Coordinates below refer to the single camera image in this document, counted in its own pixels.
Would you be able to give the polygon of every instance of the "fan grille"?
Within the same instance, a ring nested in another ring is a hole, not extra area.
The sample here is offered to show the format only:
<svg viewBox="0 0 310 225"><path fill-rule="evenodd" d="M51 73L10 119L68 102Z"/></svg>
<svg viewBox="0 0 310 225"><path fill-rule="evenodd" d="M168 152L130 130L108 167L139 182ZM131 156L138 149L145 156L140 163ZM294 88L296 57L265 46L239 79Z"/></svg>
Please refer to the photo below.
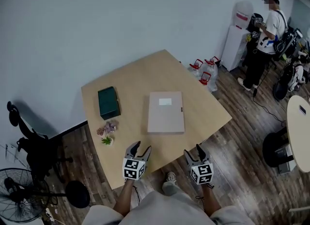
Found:
<svg viewBox="0 0 310 225"><path fill-rule="evenodd" d="M31 172L19 168L0 170L0 216L16 222L26 223L36 219L48 205L49 197L30 195L21 202L14 202L9 197L13 189L7 190L5 180L11 178L21 189L49 193L48 184L33 178Z"/></svg>

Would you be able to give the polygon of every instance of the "black pants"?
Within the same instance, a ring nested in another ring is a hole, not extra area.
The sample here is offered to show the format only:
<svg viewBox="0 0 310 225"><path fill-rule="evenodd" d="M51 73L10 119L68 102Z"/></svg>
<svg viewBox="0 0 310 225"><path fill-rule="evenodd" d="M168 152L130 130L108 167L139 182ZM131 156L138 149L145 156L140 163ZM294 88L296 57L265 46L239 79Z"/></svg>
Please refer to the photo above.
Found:
<svg viewBox="0 0 310 225"><path fill-rule="evenodd" d="M253 54L253 56L253 59L248 61L246 79L243 81L243 85L250 89L253 84L258 86L265 70L265 66L269 63L273 55L265 54L264 52L257 50L256 54Z"/></svg>

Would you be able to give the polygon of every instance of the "dark green box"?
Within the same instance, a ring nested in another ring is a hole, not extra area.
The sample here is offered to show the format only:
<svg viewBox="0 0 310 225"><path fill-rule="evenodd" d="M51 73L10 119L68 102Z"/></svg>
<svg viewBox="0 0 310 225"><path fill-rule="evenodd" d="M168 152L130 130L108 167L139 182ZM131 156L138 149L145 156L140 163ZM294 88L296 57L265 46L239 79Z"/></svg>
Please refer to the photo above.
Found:
<svg viewBox="0 0 310 225"><path fill-rule="evenodd" d="M121 114L114 87L98 91L98 99L100 116L104 120L111 119Z"/></svg>

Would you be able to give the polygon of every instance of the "person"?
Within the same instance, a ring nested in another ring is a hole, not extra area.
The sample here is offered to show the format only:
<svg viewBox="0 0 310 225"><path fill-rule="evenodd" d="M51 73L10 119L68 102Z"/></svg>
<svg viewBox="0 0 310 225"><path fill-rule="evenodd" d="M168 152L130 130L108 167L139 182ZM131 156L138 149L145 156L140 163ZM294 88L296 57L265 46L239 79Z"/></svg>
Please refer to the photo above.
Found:
<svg viewBox="0 0 310 225"><path fill-rule="evenodd" d="M130 210L134 180L127 179L113 209L95 205L82 225L237 225L254 223L235 206L221 208L212 189L201 185L204 197L203 210L176 185L176 176L168 173L162 186L165 195L149 193L139 206Z"/></svg>
<svg viewBox="0 0 310 225"><path fill-rule="evenodd" d="M254 50L254 59L248 64L246 79L238 78L238 83L245 90L250 91L252 87L257 88L264 73L265 65L269 63L276 51L273 47L274 41L282 38L285 33L287 21L283 11L280 10L279 0L264 0L268 4L269 12L266 25L258 24L262 29L257 49Z"/></svg>

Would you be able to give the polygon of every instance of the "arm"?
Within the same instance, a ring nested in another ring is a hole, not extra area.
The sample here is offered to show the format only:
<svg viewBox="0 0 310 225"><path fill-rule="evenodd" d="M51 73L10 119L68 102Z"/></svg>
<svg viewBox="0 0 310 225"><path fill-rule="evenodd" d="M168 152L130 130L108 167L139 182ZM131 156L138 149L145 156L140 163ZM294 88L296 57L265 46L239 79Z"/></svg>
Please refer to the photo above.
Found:
<svg viewBox="0 0 310 225"><path fill-rule="evenodd" d="M269 31L267 31L267 28L263 24L260 24L259 28L261 28L263 30L263 32L266 34L266 36L268 38L270 38L271 40L276 39L276 36L274 34L270 33Z"/></svg>
<svg viewBox="0 0 310 225"><path fill-rule="evenodd" d="M130 211L131 193L134 180L127 179L125 185L118 197L114 210L125 217Z"/></svg>
<svg viewBox="0 0 310 225"><path fill-rule="evenodd" d="M221 209L221 206L219 205L217 198L214 196L211 188L209 188L206 184L202 184L201 187L203 198L206 202L206 205L204 206L204 212L207 214L207 216L210 217L215 211Z"/></svg>

